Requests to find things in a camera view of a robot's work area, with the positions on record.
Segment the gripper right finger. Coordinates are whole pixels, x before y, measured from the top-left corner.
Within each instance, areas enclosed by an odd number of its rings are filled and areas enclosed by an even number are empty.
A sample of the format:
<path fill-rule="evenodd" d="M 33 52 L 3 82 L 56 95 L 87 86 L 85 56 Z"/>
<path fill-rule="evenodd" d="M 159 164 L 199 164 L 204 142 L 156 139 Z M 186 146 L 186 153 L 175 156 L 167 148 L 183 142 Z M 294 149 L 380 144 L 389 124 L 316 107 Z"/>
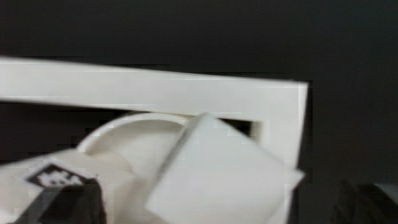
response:
<path fill-rule="evenodd" d="M 398 184 L 341 181 L 330 224 L 398 224 Z"/>

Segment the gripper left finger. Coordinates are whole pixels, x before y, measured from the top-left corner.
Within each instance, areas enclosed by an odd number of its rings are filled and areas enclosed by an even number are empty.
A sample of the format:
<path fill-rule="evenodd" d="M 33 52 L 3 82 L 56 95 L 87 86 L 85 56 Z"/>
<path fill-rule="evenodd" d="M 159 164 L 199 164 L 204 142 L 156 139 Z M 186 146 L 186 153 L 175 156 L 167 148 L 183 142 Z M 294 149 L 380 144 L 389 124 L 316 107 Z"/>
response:
<path fill-rule="evenodd" d="M 46 188 L 14 224 L 106 224 L 99 183 Z"/>

